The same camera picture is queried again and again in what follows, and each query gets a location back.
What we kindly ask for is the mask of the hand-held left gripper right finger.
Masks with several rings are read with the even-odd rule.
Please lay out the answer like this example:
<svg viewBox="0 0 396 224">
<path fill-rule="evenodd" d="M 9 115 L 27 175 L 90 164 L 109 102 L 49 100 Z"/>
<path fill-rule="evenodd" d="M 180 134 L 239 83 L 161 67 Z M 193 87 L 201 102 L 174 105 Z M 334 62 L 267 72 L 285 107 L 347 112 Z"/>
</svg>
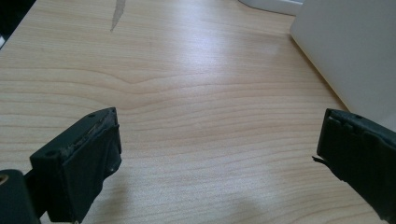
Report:
<svg viewBox="0 0 396 224">
<path fill-rule="evenodd" d="M 314 161 L 327 166 L 396 224 L 396 133 L 362 116 L 327 109 Z"/>
</svg>

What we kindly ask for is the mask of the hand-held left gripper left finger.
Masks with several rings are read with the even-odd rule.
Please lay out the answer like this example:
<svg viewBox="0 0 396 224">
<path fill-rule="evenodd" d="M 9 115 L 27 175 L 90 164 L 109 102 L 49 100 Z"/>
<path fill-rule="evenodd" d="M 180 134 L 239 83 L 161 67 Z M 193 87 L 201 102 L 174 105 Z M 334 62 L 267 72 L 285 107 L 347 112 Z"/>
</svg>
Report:
<svg viewBox="0 0 396 224">
<path fill-rule="evenodd" d="M 35 213 L 52 222 L 80 223 L 118 171 L 121 144 L 117 110 L 93 112 L 30 157 L 29 188 Z"/>
</svg>

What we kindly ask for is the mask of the large white box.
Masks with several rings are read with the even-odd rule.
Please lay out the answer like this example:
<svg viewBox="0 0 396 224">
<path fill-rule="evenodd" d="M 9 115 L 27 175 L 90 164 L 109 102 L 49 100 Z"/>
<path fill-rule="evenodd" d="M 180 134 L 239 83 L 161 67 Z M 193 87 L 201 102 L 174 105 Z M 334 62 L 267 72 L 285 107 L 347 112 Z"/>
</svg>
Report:
<svg viewBox="0 0 396 224">
<path fill-rule="evenodd" d="M 290 33 L 350 112 L 396 132 L 396 0 L 305 0 Z"/>
</svg>

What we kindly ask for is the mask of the white object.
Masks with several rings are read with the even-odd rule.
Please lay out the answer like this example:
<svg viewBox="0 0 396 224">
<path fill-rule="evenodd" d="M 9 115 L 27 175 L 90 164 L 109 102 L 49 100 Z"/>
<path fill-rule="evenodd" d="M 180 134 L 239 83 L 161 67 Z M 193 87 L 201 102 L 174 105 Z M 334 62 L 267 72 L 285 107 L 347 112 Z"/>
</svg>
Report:
<svg viewBox="0 0 396 224">
<path fill-rule="evenodd" d="M 246 6 L 260 10 L 295 16 L 304 0 L 238 0 Z"/>
</svg>

